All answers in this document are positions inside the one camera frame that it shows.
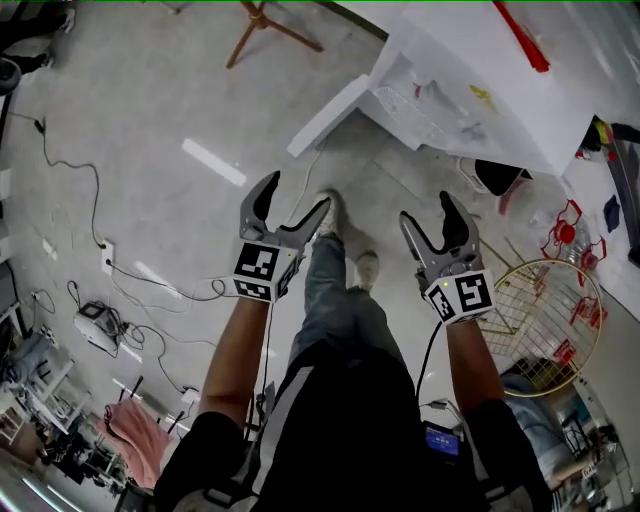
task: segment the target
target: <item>shoe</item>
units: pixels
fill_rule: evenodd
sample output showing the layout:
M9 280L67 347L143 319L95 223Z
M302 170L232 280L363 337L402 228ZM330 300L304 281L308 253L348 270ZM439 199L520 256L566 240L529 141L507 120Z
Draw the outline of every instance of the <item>shoe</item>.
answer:
M379 273L380 260L378 255L373 251L367 251L356 261L356 278L353 286L370 292L378 279Z
M322 224L320 224L314 235L314 240L319 236L327 236L329 234L333 234L342 240L342 231L340 229L340 198L338 194L333 190L319 192L313 200L313 204L316 205L327 197L331 199L331 205L329 206L327 215L325 215L322 220Z
M60 27L60 30L62 30L65 34L68 34L69 32L71 32L73 30L73 27L76 26L76 10L75 9L69 9L65 13L65 16L67 17L67 19L65 20L65 22Z

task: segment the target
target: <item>electronic device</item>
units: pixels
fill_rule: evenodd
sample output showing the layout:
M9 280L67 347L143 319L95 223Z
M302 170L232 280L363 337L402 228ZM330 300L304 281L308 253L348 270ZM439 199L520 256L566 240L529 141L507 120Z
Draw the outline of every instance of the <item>electronic device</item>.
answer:
M73 323L89 343L116 356L118 326L108 308L88 302L75 314Z
M431 452L449 466L457 466L467 455L464 436L430 421L423 421L425 441Z

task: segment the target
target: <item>wire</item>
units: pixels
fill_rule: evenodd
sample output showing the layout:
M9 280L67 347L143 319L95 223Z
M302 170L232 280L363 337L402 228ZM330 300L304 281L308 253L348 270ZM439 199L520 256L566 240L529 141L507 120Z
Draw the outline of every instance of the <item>wire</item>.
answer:
M420 377L418 377L418 383L416 384L416 396L420 396L420 387L422 386L422 379L424 378L424 372L427 369L427 361L429 361L429 354L431 353L431 347L433 346L433 340L436 339L436 334L440 330L442 322L438 322L436 328L431 333L429 344L427 345L427 353L424 355L424 361L422 362L422 369L420 370Z
M174 387L174 389L178 393L184 394L184 392L185 392L184 388L180 389L178 386L176 386L176 384L173 382L173 380L171 380L171 377L169 377L169 374L167 373L167 371L164 369L164 366L162 366L162 358L167 353L167 342L165 341L164 336L162 334L160 334L157 330L155 330L153 327L149 327L148 325L136 325L135 327L138 329L138 331L140 331L140 329L149 329L151 332L154 332L154 333L156 333L158 335L158 337L160 338L160 341L162 342L162 354L160 354L158 356L158 366L160 366L160 369L162 370L162 373L164 373L164 376L171 383L171 385Z
M37 295L38 295L39 293L46 293L46 294L47 294L47 297L49 297L49 301L51 302L51 309L46 308L46 307L44 306L44 304L42 304L42 302L40 302L40 301L38 300ZM50 315L55 315L55 313L56 313L56 303L55 303L55 302L53 302L53 299L51 298L51 294L50 294L47 290L45 290L45 289L43 289L43 288L40 288L39 290L36 290L35 292L33 292L33 300L36 302L36 304L38 304L38 305L39 305L42 309L44 309L47 313L49 313Z
M189 302L189 306L186 309L183 309L182 311L177 311L175 309L166 308L164 306L143 304L140 299L138 299L134 295L130 294L129 292L124 291L122 289L122 287L116 282L116 280L115 280L115 278L113 276L111 276L111 281L113 283L113 286L115 286L116 289L118 290L118 292L120 293L120 295L122 295L125 299L127 299L129 302L131 302L131 304L133 304L137 308L161 309L162 311L166 311L167 313L173 313L173 314L176 314L176 315L181 315L181 314L186 313L187 311L189 311L191 309L191 307L193 306L193 302L194 301L193 301L191 296L189 297L191 299L191 301ZM191 291L191 295L193 295L195 293L195 290L196 290L196 287L198 286L198 283L201 283L202 281L211 281L211 288L213 288L213 291L215 291L219 295L219 297L226 297L226 295L224 294L224 292L226 291L226 285L225 285L224 281L222 280L222 278L220 278L220 277L207 277L205 279L200 279L199 281L196 281L196 283L193 285L193 289ZM218 289L216 288L216 284L217 283L220 283L222 285L222 291L218 291Z
M305 176L305 179L304 179L304 185L302 185L302 190L300 191L300 195L298 196L298 200L296 201L296 204L293 206L293 208L291 210L291 213L289 214L289 217L287 217L287 221L285 222L285 224L289 224L291 222L291 219L293 218L294 214L296 213L296 210L298 209L298 206L300 206L300 203L302 202L302 198L304 197L304 194L307 191L307 187L309 186L309 178L311 178L311 171L315 167L316 162L318 161L318 158L320 158L322 153L324 153L324 150L327 148L327 141L328 140L329 140L329 135L327 135L324 138L324 140L322 141L322 147L318 150L318 154L315 156L315 158L311 162L311 165L309 165L309 168L307 169L307 173L306 173L306 176Z
M20 117L22 119L27 119L28 121L33 121L34 123L39 123L40 121L38 119L36 119L35 117L31 117L31 116L25 116L23 114L18 114L17 112L11 112L9 111L8 114L10 116L14 116L14 117Z
M215 292L216 292L216 294L217 294L215 297L193 297L193 296L191 296L191 295L188 295L188 294L184 293L183 291L178 290L177 288L174 288L173 286L169 286L168 284L161 283L161 282L159 282L159 281L154 281L153 279L148 279L148 278L146 278L146 277L136 276L135 274L130 274L129 272L126 272L126 271L122 270L121 268L116 267L116 266L115 266L111 261L109 261L109 260L107 260L107 262L106 262L106 263L107 263L107 265L109 265L112 269L114 269L114 270L116 270L116 271L120 272L121 274L123 274L123 275L125 275L125 276L131 277L132 279L137 279L138 281L143 281L143 282L145 282L145 283L157 284L158 286L162 286L162 287L164 287L164 288L166 288L166 289L168 289L168 290L173 290L174 292L179 293L179 294L180 294L180 295L182 295L183 297L186 297L187 299L195 300L196 302L209 302L209 301L212 301L212 300L219 299L219 298L220 298L220 297L222 297L222 296L223 296L223 294L224 294L224 290L223 290L222 292L218 292L218 291L216 290L216 288L215 288L215 285L214 285L214 283L215 283L216 281L219 281L219 282L221 282L221 283L223 284L223 286L224 286L224 282L223 282L222 280L220 280L220 279L213 279L213 280L211 281L211 288L213 288L213 291L215 291Z
M71 288L69 288L69 285L73 285L73 287L76 290L76 294L74 295L73 292L71 291ZM78 306L78 310L80 309L80 304L82 303L80 300L80 290L78 289L78 283L76 283L73 279L70 279L69 281L67 281L67 291L69 292L69 295L71 295L71 298L73 299L73 302L76 303L76 305Z
M189 418L189 416L191 416L191 408L193 407L193 404L195 404L196 401L194 400L193 402L191 402L191 405L189 406L189 409L187 409L187 415L182 417L182 421L186 420L187 418Z
M170 332L166 331L165 329L163 329L160 325L158 325L157 321L155 318L153 318L151 316L151 313L148 311L147 308L159 308L159 309L163 309L163 310L167 310L170 311L172 313L185 313L186 311L173 311L173 310L169 310L167 308L163 308L162 306L147 306L145 304L143 304L140 299L138 299L137 297L135 297L134 295L131 295L127 292L125 292L122 288L120 288L118 286L118 284L115 282L115 280L113 280L113 284L115 285L115 287L118 289L118 291L120 291L120 293L134 306L142 308L142 310L144 311L144 314L147 316L147 318L149 319L149 321L153 324L153 326L158 329L159 331L161 331L164 335L166 335L167 337L171 338L172 340L174 340L176 343L179 344L183 344L183 345L189 345L189 344L193 344L193 343L206 343L207 345L211 345L212 347L216 347L217 344L213 343L212 341L209 340L180 340L178 338L176 338L173 334L171 334ZM220 281L223 285L223 291L222 293L222 297L227 297L226 295L224 295L224 281Z
M267 327L267 349L264 354L264 377L262 379L262 408L264 411L264 392L267 389L267 371L269 370L269 344L271 342L271 324L273 323L273 304L269 307L269 327ZM262 426L262 418L264 414L260 416L260 426Z
M40 135L42 135L42 152L44 154L44 159L47 162L49 167L55 167L56 165L62 164L66 165L70 169L83 169L88 167L93 171L93 174L96 178L96 193L93 198L93 209L91 211L91 236L93 237L93 241L98 246L99 249L104 249L106 246L98 241L98 237L96 236L96 209L98 207L98 196L100 195L100 176L98 175L98 169L92 162L86 162L84 164L72 164L67 162L66 160L56 160L52 162L49 158L49 154L47 153L47 124L46 119L43 118L42 121L36 119L35 117L25 116L24 114L18 114L17 112L9 112L10 115L19 117L22 119L27 119L29 121L33 121L33 124L36 127L36 130Z

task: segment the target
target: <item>red object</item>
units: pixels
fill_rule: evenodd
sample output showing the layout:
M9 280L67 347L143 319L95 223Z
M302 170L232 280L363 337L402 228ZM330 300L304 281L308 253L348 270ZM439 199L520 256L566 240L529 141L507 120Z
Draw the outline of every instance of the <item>red object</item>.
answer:
M573 356L576 355L576 349L571 346L568 339L562 342L562 345L553 353L553 357L557 357L563 363L567 364Z
M593 254L593 250L598 246L602 248L602 256L600 257ZM600 237L600 241L598 243L589 244L589 247L587 247L582 253L582 256L580 256L580 269L584 272L592 272L593 270L595 270L598 262L602 261L606 257L607 242L604 238ZM584 276L580 272L578 272L578 282L580 283L580 286L584 286Z
M551 67L549 65L549 61L544 58L544 55L540 51L540 48L538 48L538 45L535 43L535 41L533 41L525 33L522 27L518 25L516 20L513 19L513 16L509 14L507 6L503 2L493 2L493 5L495 5L498 11L500 11L500 14L502 14L502 17L507 22L507 25L509 25L509 28L513 32L513 35L516 36L516 39L522 47L522 51L524 51L524 54L529 59L531 67L538 73L546 73L547 71L549 71L549 68Z
M122 455L136 483L153 489L162 473L160 463L171 436L131 398L108 405L98 430Z
M598 307L597 299L594 299L593 297L583 297L576 304L576 307L571 314L569 325L573 327L576 318L582 318L589 320L589 327L593 329L600 329L601 323L604 322L608 316L609 313L607 310L602 308L602 317L600 317L600 308Z
M571 224L569 224L567 220L561 218L565 213L567 213L567 211L569 210L569 206L571 206L577 214L576 219ZM573 239L576 236L575 226L576 224L578 224L580 217L582 217L582 210L578 206L578 203L576 203L573 199L569 199L567 201L567 206L564 207L564 210L558 213L555 225L549 230L547 243L540 248L545 258L557 258L560 255L562 246L564 244L570 244L571 242L573 242ZM547 253L547 247L549 246L549 244L552 244L553 247L558 248L558 252L555 254L555 256L549 256L549 254Z

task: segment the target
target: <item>white cable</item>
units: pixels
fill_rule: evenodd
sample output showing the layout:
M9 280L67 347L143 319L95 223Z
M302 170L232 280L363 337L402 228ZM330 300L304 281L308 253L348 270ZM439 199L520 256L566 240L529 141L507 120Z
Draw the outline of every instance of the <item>white cable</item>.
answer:
M324 140L322 141L322 147L318 150L318 154L315 156L315 158L311 162L311 165L309 165L309 168L307 169L307 175L305 176L304 185L302 186L302 191L300 192L300 196L298 197L298 200L296 201L296 204L293 206L293 209L291 210L291 213L289 214L289 217L287 217L287 220L285 222L285 225L287 225L287 226L291 222L291 219L293 219L293 216L296 213L296 210L298 209L298 206L300 206L300 203L302 202L302 198L304 197L304 194L307 191L307 187L309 186L309 178L311 177L311 171L313 170L314 166L316 165L316 162L318 161L318 158L320 158L322 153L324 153L324 150L327 147L327 140L329 140L329 136L324 138Z
M134 306L136 307L144 307L144 308L148 308L148 309L161 309L162 311L166 311L167 313L174 313L177 315L181 315L182 313L187 313L188 311L191 310L191 307L193 306L194 300L193 297L195 296L195 291L196 291L196 287L198 286L199 283L203 282L203 281L210 281L210 282L214 282L214 281L221 281L225 276L218 276L218 277L205 277L203 279L199 279L198 281L196 281L193 285L193 289L191 291L191 294L189 295L189 307L187 307L186 309L182 310L182 311L176 311L175 309L170 309L170 308L166 308L164 306L157 306L157 305L149 305L149 304L142 304L142 302L137 298L134 297L133 295L131 295L128 292L125 292L119 285L118 283L116 283L115 277L114 275L111 276L111 282L113 283L113 285L116 287L116 289L118 290L118 292L120 292L120 295L122 295L124 298L126 298L129 302L131 302ZM213 286L211 287L212 290L214 292L217 293L217 291L215 290L215 288L213 288Z
M118 288L118 290L120 291L120 293L129 301L131 302L131 304L133 304L134 306L136 306L137 308L142 308L142 310L144 311L145 315L147 316L147 318L149 319L149 321L151 322L151 324L158 329L162 334L166 335L167 337L171 338L172 340L174 340L177 343L180 344L191 344L191 343L206 343L208 345L211 345L212 347L215 347L216 344L209 341L209 340L180 340L178 338L176 338L173 334L165 331L162 327L160 327L160 325L158 325L158 323L156 322L156 319L153 318L151 316L151 313L149 313L148 308L158 308L158 309L163 309L165 311L169 311L172 313L177 313L177 314L181 314L181 313L185 313L185 311L173 311L173 310L169 310L167 308L163 308L162 306L147 306L146 304L143 304L140 299L138 299L137 297L134 297L133 295L128 294L127 292L125 292L124 290L122 290L122 288L120 288L118 286L118 284L113 280L113 276L112 276L112 281L113 284L116 286L116 288Z

